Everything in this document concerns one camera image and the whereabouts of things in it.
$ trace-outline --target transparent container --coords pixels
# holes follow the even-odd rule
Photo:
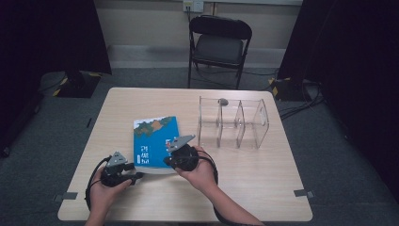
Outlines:
[[[258,149],[268,129],[269,119],[263,99],[199,97],[198,139],[202,147]]]

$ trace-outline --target chair backrest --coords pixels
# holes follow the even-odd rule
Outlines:
[[[190,33],[250,40],[252,29],[243,21],[230,18],[201,15],[193,18],[189,25]]]

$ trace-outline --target table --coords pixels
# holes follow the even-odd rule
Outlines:
[[[207,148],[219,172],[219,186],[261,221],[311,220],[307,197],[296,197],[294,193],[303,185],[271,93],[138,88],[109,90],[68,188],[68,192],[77,192],[77,197],[62,202],[58,217],[67,221],[88,218],[85,189],[90,174],[103,158],[119,151],[129,162],[133,161],[134,120],[174,115],[181,135],[196,134],[200,96],[264,99],[269,115],[270,127],[259,150]],[[197,143],[194,139],[189,144]],[[184,178],[177,174],[147,174],[123,191],[107,220],[216,222],[217,218],[212,204]]]

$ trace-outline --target wrist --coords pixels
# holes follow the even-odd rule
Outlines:
[[[199,190],[204,196],[206,196],[208,199],[215,196],[216,193],[220,192],[220,188],[217,186],[217,184],[210,184],[205,186],[204,188]]]
[[[90,214],[103,215],[108,213],[108,206],[91,206]]]
[[[108,212],[108,208],[91,208],[90,214],[88,216],[88,221],[86,222],[86,226],[91,225],[103,225],[105,223],[106,214]]]

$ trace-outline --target black curtain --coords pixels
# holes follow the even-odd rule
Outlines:
[[[394,0],[305,0],[279,72],[322,84],[346,134],[397,201],[398,22]]]
[[[67,69],[111,74],[93,1],[0,1],[0,138],[41,77]]]

